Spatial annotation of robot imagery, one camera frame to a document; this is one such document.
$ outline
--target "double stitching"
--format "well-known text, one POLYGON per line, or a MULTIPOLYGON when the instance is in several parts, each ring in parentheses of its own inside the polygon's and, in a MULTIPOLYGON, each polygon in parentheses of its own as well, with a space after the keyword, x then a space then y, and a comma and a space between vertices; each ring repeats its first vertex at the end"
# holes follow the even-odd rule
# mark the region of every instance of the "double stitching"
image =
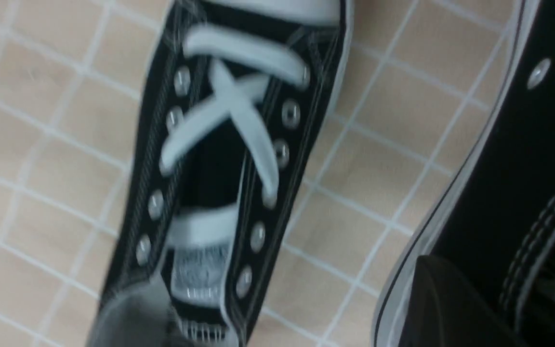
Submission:
MULTIPOLYGON (((314 42, 314 43, 318 42, 317 37, 319 37, 319 36, 314 36, 314 34, 317 34, 317 33, 318 32, 313 32, 313 33, 311 33, 310 36, 308 36, 308 38, 310 38, 310 40, 308 41, 308 48, 309 49, 311 48, 311 42, 314 42)), ((323 38, 332 39, 332 46, 326 54, 326 59, 325 59, 325 64, 324 64, 324 66, 326 66, 334 58, 335 49, 337 48, 337 41, 338 41, 338 38, 339 38, 339 30, 336 29, 336 30, 333 30, 333 31, 323 31, 320 34, 321 34, 321 37, 323 37, 323 38)), ((295 42, 293 42, 291 44, 291 46, 295 45, 297 42, 300 42, 300 40, 303 39, 303 38, 305 38, 305 36, 301 36, 301 37, 297 38, 295 40, 295 42)), ((302 138, 303 145, 302 145, 302 147, 299 151, 299 154, 297 155, 298 162, 295 165, 295 169, 294 169, 293 174, 291 176, 291 181, 289 182, 289 185, 288 185, 289 190, 287 191, 286 201, 289 202, 289 203, 285 204, 282 207, 282 211, 280 212, 280 217, 279 217, 279 219, 277 221, 277 224, 276 224, 276 230, 282 229, 282 226, 284 225, 284 219, 286 217, 286 211, 288 211, 290 206, 291 206, 291 200, 292 200, 292 197, 295 193, 295 191, 294 191, 294 189, 292 189, 292 187, 293 187, 293 184, 294 184, 296 178, 300 175, 302 167, 304 167, 304 165, 303 165, 303 160, 304 159, 303 159, 302 153, 306 152, 306 150, 308 149, 308 147, 310 145, 308 139, 310 137, 311 127, 312 127, 314 121, 316 120, 316 118, 318 116, 317 106, 318 106, 318 102, 319 102, 319 95, 321 95, 321 92, 324 89, 324 84, 326 83, 326 81, 325 81, 326 76, 324 74, 324 69, 323 68, 318 69, 317 66, 315 66, 315 68, 317 69, 317 71, 319 73, 317 73, 317 76, 318 76, 318 78, 317 78, 317 80, 318 80, 317 88, 315 88, 315 92, 313 93, 313 98, 312 98, 311 107, 310 107, 310 115, 311 116, 308 117, 308 121, 306 123, 306 128, 304 130, 304 136, 302 138)), ((273 101, 271 103, 271 107, 272 108, 275 107, 275 101, 273 101)), ((267 121, 269 121, 271 119, 272 114, 273 114, 273 112, 269 112, 267 121)), ((244 220, 242 222, 242 226, 241 226, 241 229, 240 229, 244 232, 247 230, 247 224, 248 224, 248 220, 249 220, 249 211, 250 211, 250 207, 251 207, 251 193, 253 192, 253 187, 254 187, 254 184, 256 182, 256 175, 253 174, 253 171, 251 170, 251 164, 247 165, 247 174, 251 175, 251 179, 248 180, 248 185, 246 186, 246 189, 244 191, 245 204, 243 205, 244 206, 244 211, 243 211, 243 214, 242 214, 242 217, 244 218, 244 220)), ((268 247, 268 253, 267 253, 266 257, 272 257, 273 254, 277 251, 276 250, 276 242, 278 240, 279 240, 279 234, 275 233, 273 235, 272 240, 271 240, 271 244, 268 247)), ((243 244, 244 242, 245 242, 245 237, 240 237, 239 243, 238 243, 238 248, 242 249, 242 247, 244 246, 244 244, 243 244)), ((232 261, 233 266, 232 266, 232 268, 238 268, 238 266, 240 264, 240 259, 241 259, 241 254, 240 253, 233 254, 233 261, 232 261)), ((260 275, 259 275, 259 277, 260 277, 259 280, 258 280, 259 282, 262 282, 264 280, 264 277, 268 272, 267 268, 268 268, 268 263, 265 263, 264 267, 263 267, 263 269, 262 269, 262 271, 260 272, 260 275)), ((253 312, 253 308, 256 305, 256 301, 258 299, 258 294, 260 292, 260 289, 261 289, 260 286, 256 286, 256 288, 254 290, 254 293, 253 293, 253 296, 252 296, 252 299, 250 301, 250 307, 248 309, 248 312, 246 312, 245 318, 242 315, 242 312, 240 312, 240 310, 238 310, 235 307, 235 305, 231 305, 231 307, 229 308, 229 316, 231 316, 231 319, 233 319, 233 324, 236 327, 240 328, 244 332, 245 336, 247 336, 247 334, 246 334, 246 332, 247 332, 247 321, 251 318, 250 316, 251 316, 251 313, 253 312)), ((237 302, 236 299, 234 298, 234 295, 233 295, 232 292, 230 294, 230 299, 231 299, 232 303, 237 302)))
MULTIPOLYGON (((187 9, 188 13, 190 13, 190 15, 194 17, 194 19, 196 19, 197 22, 206 22, 206 17, 203 16, 204 13, 199 9, 199 7, 194 2, 191 2, 190 0, 178 0, 173 6, 174 6, 174 9, 173 9, 172 15, 173 15, 175 29, 177 32, 183 31, 183 29, 187 29, 187 27, 184 28, 184 26, 190 26, 192 24, 191 18, 188 18, 188 20, 185 21, 185 23, 183 23, 182 21, 183 14, 181 11, 182 8, 187 9)), ((172 35, 168 35, 168 32, 165 30, 161 40, 167 40, 168 37, 172 37, 172 35)), ((174 60, 176 60, 177 54, 178 54, 177 47, 174 47, 171 44, 167 44, 167 46, 170 52, 167 57, 167 66, 165 69, 166 73, 161 82, 159 100, 156 103, 157 107, 155 108, 154 113, 151 116, 151 126, 149 130, 149 135, 148 135, 147 147, 145 149, 145 155, 141 156, 144 162, 141 165, 141 177, 139 179, 139 189, 138 189, 139 194, 136 200, 136 206, 134 207, 134 212, 132 217, 132 227, 130 228, 130 235, 128 236, 128 240, 130 242, 128 243, 128 247, 126 248, 126 253, 123 258, 121 277, 117 280, 117 282, 115 282, 115 285, 113 286, 113 288, 111 288, 107 294, 104 294, 104 298, 102 300, 103 302, 107 302, 111 297, 115 296, 117 292, 119 292, 119 290, 130 285, 130 283, 134 283, 139 279, 143 279, 144 277, 147 277, 150 274, 150 268, 152 268, 152 266, 147 266, 145 269, 142 269, 141 271, 137 271, 134 274, 130 274, 130 267, 132 264, 132 259, 134 257, 134 250, 136 248, 136 244, 134 243, 134 240, 137 239, 137 236, 139 233, 139 227, 140 227, 141 219, 145 209, 145 200, 148 194, 150 176, 155 169, 154 156, 155 156, 156 150, 158 149, 157 148, 158 134, 159 134, 160 126, 163 125, 163 122, 161 121, 161 119, 162 119, 163 112, 165 111, 165 106, 166 106, 165 104, 167 100, 168 91, 172 88, 171 86, 172 68, 174 65, 174 60)), ((197 76, 200 75, 201 78, 203 73, 204 72, 202 68, 198 68, 196 71, 196 75, 197 76)), ((196 83, 196 87, 192 90, 191 103, 194 99, 198 99, 199 92, 200 92, 200 82, 196 83)), ((168 191, 165 196, 165 208, 167 209, 172 208, 172 199, 174 197, 174 191, 178 186, 176 177, 180 174, 181 169, 182 169, 181 164, 178 164, 175 169, 175 172, 173 173, 174 178, 171 184, 169 184, 168 186, 168 191)), ((163 216, 157 228, 158 230, 157 237, 156 237, 157 240, 159 240, 163 236, 163 233, 167 229, 167 224, 168 224, 167 222, 168 222, 167 218, 163 216)), ((150 264, 154 263, 156 261, 156 258, 159 256, 158 248, 161 248, 161 246, 155 247, 154 251, 152 251, 152 254, 150 255, 150 259, 149 259, 150 264)))
POLYGON ((515 257, 511 261, 507 275, 502 282, 502 292, 498 299, 498 303, 502 306, 503 310, 507 310, 518 282, 518 276, 522 273, 523 266, 531 255, 535 244, 540 241, 542 233, 550 227, 549 224, 553 216, 555 216, 555 195, 552 196, 544 210, 541 211, 537 221, 522 240, 520 248, 518 248, 515 257))

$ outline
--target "metal eyelet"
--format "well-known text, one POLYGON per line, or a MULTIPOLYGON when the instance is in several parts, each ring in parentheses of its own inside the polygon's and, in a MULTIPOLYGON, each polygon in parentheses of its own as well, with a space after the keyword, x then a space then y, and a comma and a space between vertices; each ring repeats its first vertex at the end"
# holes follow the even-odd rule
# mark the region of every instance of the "metal eyelet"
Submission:
POLYGON ((245 266, 239 275, 239 279, 237 280, 237 286, 235 288, 235 292, 239 299, 245 298, 245 295, 248 294, 251 288, 251 267, 245 266))
POLYGON ((256 222, 251 228, 250 248, 254 253, 258 253, 262 250, 265 234, 264 224, 262 222, 256 222))
POLYGON ((543 79, 545 79, 545 75, 547 75, 549 71, 549 67, 551 66, 551 59, 545 58, 537 66, 535 69, 530 73, 530 77, 528 77, 527 87, 529 90, 534 89, 537 87, 543 79))
POLYGON ((273 150, 276 152, 277 166, 284 169, 291 159, 291 152, 286 141, 279 139, 273 142, 273 150))
POLYGON ((174 75, 174 92, 178 97, 187 95, 190 90, 190 69, 182 66, 174 75))
POLYGON ((299 104, 292 99, 286 100, 282 106, 282 124, 288 129, 296 129, 299 127, 300 121, 301 108, 299 108, 299 104))
POLYGON ((147 206, 147 210, 149 211, 149 217, 151 217, 152 220, 156 220, 160 218, 163 206, 164 206, 164 196, 162 195, 161 191, 158 189, 154 191, 154 193, 149 198, 149 203, 147 206))
POLYGON ((138 265, 143 266, 147 264, 149 260, 149 254, 151 253, 151 240, 144 234, 141 239, 136 244, 136 262, 138 265))
POLYGON ((174 106, 168 111, 166 118, 166 128, 172 132, 179 123, 183 121, 183 110, 179 106, 174 106))

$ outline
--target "black sneaker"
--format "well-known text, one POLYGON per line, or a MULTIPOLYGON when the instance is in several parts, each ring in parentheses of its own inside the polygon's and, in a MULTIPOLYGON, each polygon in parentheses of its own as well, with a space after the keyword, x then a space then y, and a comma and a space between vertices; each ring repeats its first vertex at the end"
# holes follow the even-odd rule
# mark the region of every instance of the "black sneaker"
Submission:
POLYGON ((244 347, 337 101, 350 0, 176 0, 89 347, 244 347))
POLYGON ((484 132, 385 284, 375 347, 555 347, 555 0, 520 4, 484 132))

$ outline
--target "canvas sneaker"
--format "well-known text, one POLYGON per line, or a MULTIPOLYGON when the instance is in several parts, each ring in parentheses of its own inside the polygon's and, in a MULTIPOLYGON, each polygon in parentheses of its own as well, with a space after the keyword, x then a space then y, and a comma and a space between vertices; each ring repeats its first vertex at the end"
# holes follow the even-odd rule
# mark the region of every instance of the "canvas sneaker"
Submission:
POLYGON ((176 0, 88 347, 244 347, 337 101, 350 0, 176 0))

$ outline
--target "white stitching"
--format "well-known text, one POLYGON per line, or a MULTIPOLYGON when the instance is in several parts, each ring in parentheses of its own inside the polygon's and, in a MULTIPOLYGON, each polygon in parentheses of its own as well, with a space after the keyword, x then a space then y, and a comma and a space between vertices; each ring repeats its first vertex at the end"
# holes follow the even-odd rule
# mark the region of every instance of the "white stitching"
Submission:
MULTIPOLYGON (((330 57, 333 57, 335 55, 335 48, 337 47, 336 42, 337 42, 337 39, 339 37, 338 33, 339 33, 339 31, 335 30, 335 31, 333 31, 333 36, 332 37, 329 37, 328 35, 326 35, 326 37, 332 39, 333 43, 334 43, 332 48, 330 50, 328 50, 328 52, 326 54, 326 59, 329 59, 330 57)), ((295 170, 293 171, 293 174, 291 176, 291 182, 289 184, 289 187, 293 186, 293 183, 294 183, 295 179, 300 174, 301 169, 304 167, 304 165, 302 165, 303 157, 302 157, 301 154, 303 152, 305 152, 307 150, 307 148, 309 147, 309 145, 310 145, 310 143, 308 141, 308 138, 309 138, 310 133, 311 133, 311 127, 312 127, 315 119, 318 116, 318 114, 317 114, 317 104, 318 104, 319 95, 321 94, 321 91, 322 91, 322 88, 324 86, 325 80, 324 80, 324 73, 322 73, 322 75, 317 74, 317 76, 318 76, 317 89, 315 90, 315 93, 313 95, 313 99, 312 99, 312 102, 311 102, 311 110, 310 110, 311 117, 309 118, 309 120, 306 124, 306 130, 304 132, 304 137, 302 138, 302 143, 304 145, 301 147, 301 149, 299 151, 299 155, 297 156, 297 159, 299 160, 299 162, 297 162, 297 165, 295 166, 295 170)), ((250 173, 250 167, 251 167, 251 164, 248 165, 248 173, 250 173)), ((253 175, 253 177, 251 178, 251 180, 249 180, 249 182, 255 182, 255 178, 256 178, 256 176, 253 175)), ((295 193, 295 189, 289 189, 289 191, 287 192, 286 201, 291 201, 294 193, 295 193)), ((249 219, 249 210, 250 210, 250 206, 251 206, 251 198, 250 198, 251 197, 251 187, 250 187, 250 185, 247 186, 247 191, 245 191, 244 194, 248 198, 248 199, 246 199, 247 204, 245 204, 245 206, 244 206, 244 213, 243 213, 244 221, 242 222, 242 229, 241 229, 245 234, 245 231, 247 231, 247 229, 245 227, 247 226, 247 222, 248 222, 248 219, 249 219)), ((282 208, 282 211, 280 213, 280 217, 278 218, 277 223, 276 223, 276 230, 281 229, 282 225, 284 224, 284 219, 285 219, 286 214, 287 214, 286 211, 289 210, 289 206, 290 205, 288 205, 288 204, 284 204, 284 206, 282 208)), ((271 240, 271 245, 268 248, 268 253, 267 253, 266 257, 273 256, 272 252, 277 252, 279 250, 279 248, 276 250, 276 242, 279 239, 278 236, 279 236, 278 233, 276 233, 273 236, 273 239, 271 240)), ((242 249, 244 241, 245 241, 245 237, 240 237, 240 239, 239 239, 239 248, 240 249, 242 249)), ((238 254, 234 254, 233 256, 234 257, 233 257, 233 261, 231 261, 231 264, 233 264, 233 268, 237 268, 238 265, 240 264, 241 254, 238 253, 238 254)), ((268 272, 268 264, 265 263, 264 268, 262 269, 262 271, 259 275, 260 279, 264 280, 264 277, 266 276, 267 272, 268 272)), ((256 305, 256 300, 258 298, 259 292, 260 292, 260 286, 256 286, 253 297, 250 301, 250 306, 249 306, 248 312, 246 314, 246 316, 247 316, 246 318, 244 318, 242 316, 242 312, 240 312, 238 310, 238 307, 236 307, 236 305, 231 305, 231 307, 229 308, 229 313, 231 314, 231 318, 233 319, 236 316, 236 318, 238 320, 237 321, 237 326, 240 327, 241 330, 244 333, 247 330, 247 328, 246 328, 247 321, 249 320, 251 312, 253 312, 253 308, 256 305)), ((231 302, 232 303, 237 302, 232 293, 231 293, 231 302)))
POLYGON ((513 292, 515 284, 517 283, 518 275, 522 272, 522 266, 524 265, 524 262, 534 248, 534 244, 536 244, 540 239, 543 231, 549 227, 549 221, 554 215, 555 195, 553 195, 553 197, 549 200, 544 210, 541 211, 537 221, 535 221, 533 226, 530 228, 530 231, 522 240, 520 248, 518 248, 517 252, 515 253, 515 257, 513 257, 513 260, 511 261, 509 270, 507 271, 506 277, 502 282, 502 291, 500 293, 500 298, 498 299, 498 303, 502 305, 503 310, 507 310, 507 306, 509 305, 509 301, 511 299, 511 293, 513 292))

